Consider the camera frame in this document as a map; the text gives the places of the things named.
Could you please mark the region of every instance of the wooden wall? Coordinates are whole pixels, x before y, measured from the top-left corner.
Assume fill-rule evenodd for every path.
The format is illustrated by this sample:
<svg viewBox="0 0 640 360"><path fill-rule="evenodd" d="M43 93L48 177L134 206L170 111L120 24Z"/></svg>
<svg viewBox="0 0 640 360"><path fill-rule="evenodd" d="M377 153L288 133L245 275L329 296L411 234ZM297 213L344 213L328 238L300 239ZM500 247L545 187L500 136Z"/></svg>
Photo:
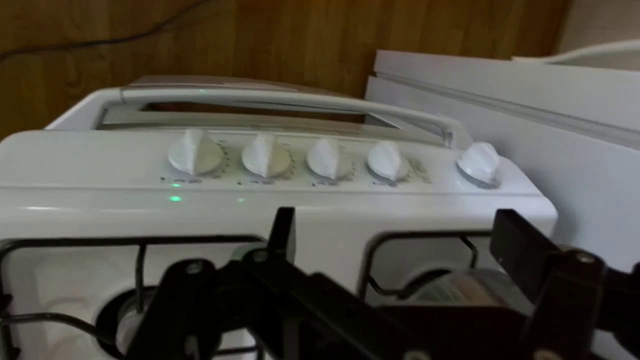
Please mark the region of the wooden wall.
<svg viewBox="0 0 640 360"><path fill-rule="evenodd" d="M189 4L158 31L124 40ZM247 76L361 95L376 47L550 54L565 8L567 0L3 0L0 136L42 128L89 89L143 74ZM122 41L88 44L114 37Z"/></svg>

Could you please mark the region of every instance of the gas stove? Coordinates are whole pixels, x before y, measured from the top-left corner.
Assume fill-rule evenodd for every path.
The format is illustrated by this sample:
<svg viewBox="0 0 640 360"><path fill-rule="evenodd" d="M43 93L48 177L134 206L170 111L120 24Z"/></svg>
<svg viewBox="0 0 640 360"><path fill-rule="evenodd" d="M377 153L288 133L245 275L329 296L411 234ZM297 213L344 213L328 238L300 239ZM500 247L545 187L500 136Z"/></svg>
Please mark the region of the gas stove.
<svg viewBox="0 0 640 360"><path fill-rule="evenodd" d="M143 110L150 101L367 122ZM498 208L544 234L556 223L526 174L455 120L280 85L99 89L48 129L5 138L0 167L3 315L23 315L3 327L3 357L118 357L171 262L222 265L263 245L281 206L295 208L288 258L371 304L395 302L427 270L498 268L486 255ZM27 318L42 311L82 320L83 332ZM236 332L219 355L261 354Z"/></svg>

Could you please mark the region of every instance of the white stove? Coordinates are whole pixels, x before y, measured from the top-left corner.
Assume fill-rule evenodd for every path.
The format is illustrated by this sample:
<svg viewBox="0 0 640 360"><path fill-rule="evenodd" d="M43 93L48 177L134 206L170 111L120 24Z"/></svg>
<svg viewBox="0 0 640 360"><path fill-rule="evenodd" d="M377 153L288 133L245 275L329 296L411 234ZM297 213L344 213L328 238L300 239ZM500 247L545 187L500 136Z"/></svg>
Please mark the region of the white stove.
<svg viewBox="0 0 640 360"><path fill-rule="evenodd" d="M367 113L384 126L142 111L147 101ZM94 92L48 129L0 143L8 314L62 311L111 332L140 304L136 286L142 293L142 282L158 284L180 258L205 255L222 265L261 245L280 206L295 208L294 263L351 291L363 293L369 278L402 288L427 268L467 265L469 245L447 231L469 234L477 262L495 265L486 236L498 208L517 209L544 234L556 209L515 164L484 146L463 151L469 143L455 120L284 87ZM440 238L373 245L393 231ZM23 360L114 357L72 325L30 321L5 329ZM250 349L253 341L229 333L222 348L238 346Z"/></svg>

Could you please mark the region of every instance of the white appliance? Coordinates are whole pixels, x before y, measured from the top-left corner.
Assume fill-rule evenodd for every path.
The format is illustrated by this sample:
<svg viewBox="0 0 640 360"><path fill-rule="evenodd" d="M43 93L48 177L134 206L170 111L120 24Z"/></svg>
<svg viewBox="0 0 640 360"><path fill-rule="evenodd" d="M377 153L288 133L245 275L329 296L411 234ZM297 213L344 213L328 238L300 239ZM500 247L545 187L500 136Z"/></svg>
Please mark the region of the white appliance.
<svg viewBox="0 0 640 360"><path fill-rule="evenodd" d="M635 49L619 41L515 62L377 52L366 98L459 120L557 206L556 242L629 272L640 260L640 74L587 66L631 62ZM609 338L595 346L631 357Z"/></svg>
<svg viewBox="0 0 640 360"><path fill-rule="evenodd" d="M366 113L384 126L143 110L150 101ZM155 284L168 263L189 255L222 265L259 245L280 206L295 208L292 260L349 289L361 288L367 247L387 231L467 229L477 234L479 262L494 265L486 234L498 208L517 209L544 234L556 208L514 161L486 143L463 153L469 143L455 120L280 85L99 89L48 129L0 143L1 291L11 296L11 315L126 321L114 302L134 297L136 275ZM142 242L143 272L136 272ZM369 272L402 286L424 268L466 260L467 245L440 238L386 247ZM111 357L70 325L32 321L9 332L23 360ZM222 348L234 346L252 339L234 333Z"/></svg>

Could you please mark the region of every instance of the burner grate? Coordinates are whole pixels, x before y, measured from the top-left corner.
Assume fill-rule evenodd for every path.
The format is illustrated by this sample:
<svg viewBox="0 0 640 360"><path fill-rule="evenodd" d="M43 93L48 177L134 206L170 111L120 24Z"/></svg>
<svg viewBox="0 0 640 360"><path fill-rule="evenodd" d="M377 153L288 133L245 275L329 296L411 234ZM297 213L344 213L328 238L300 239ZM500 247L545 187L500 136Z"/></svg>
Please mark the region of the burner grate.
<svg viewBox="0 0 640 360"><path fill-rule="evenodd" d="M379 286L379 282L371 275L371 268L373 268L373 253L389 242L402 242L402 239L414 239L414 242L427 242L427 239L453 239L463 243L463 247L469 250L469 262L467 268L475 268L479 251L477 247L469 242L469 238L489 238L489 231L475 231L475 229L455 229L455 231L387 231L377 236L369 250L366 251L363 258L363 270L361 270L361 279L357 284L357 296L366 299L367 288L371 288L377 296L386 296L386 297L397 297L397 299L406 299L410 297L416 289L420 289L422 286L426 286L427 282L449 273L449 268L432 268L426 270L422 273L418 273L416 278L411 278L406 286L402 288L384 288Z"/></svg>
<svg viewBox="0 0 640 360"><path fill-rule="evenodd" d="M143 297L147 291L151 291L151 286L143 286L143 258L146 250L150 245L186 245L186 243L265 243L263 238L258 236L147 236L147 238L25 238L25 239L8 239L0 247L0 297L1 297L1 308L0 308L0 357L5 360L18 360L19 357L19 348L13 344L13 335L9 332L11 325L16 323L25 323L25 321L57 321L57 323L68 323L73 325L89 335L94 335L99 344L99 348L110 354L111 357L122 357L114 335L118 329L118 323L114 325L108 315L115 309L115 306L124 299L124 293L115 296L114 299L118 302L108 302L110 309L106 308L99 311L96 325L73 318L70 314L54 314L54 311L37 311L37 314L11 314L9 304L19 302L19 297L13 297L11 293L5 291L3 286L3 270L5 270L5 260L16 253L18 250L33 250L33 247L108 247L108 245L137 245L137 255L136 255L136 268L134 268L134 282L136 288L131 291L126 291L126 299L134 297L136 309L143 311ZM245 348L224 348L217 349L215 355L229 355L229 354L250 354L253 351L258 360L263 357L263 349L259 346L245 346Z"/></svg>

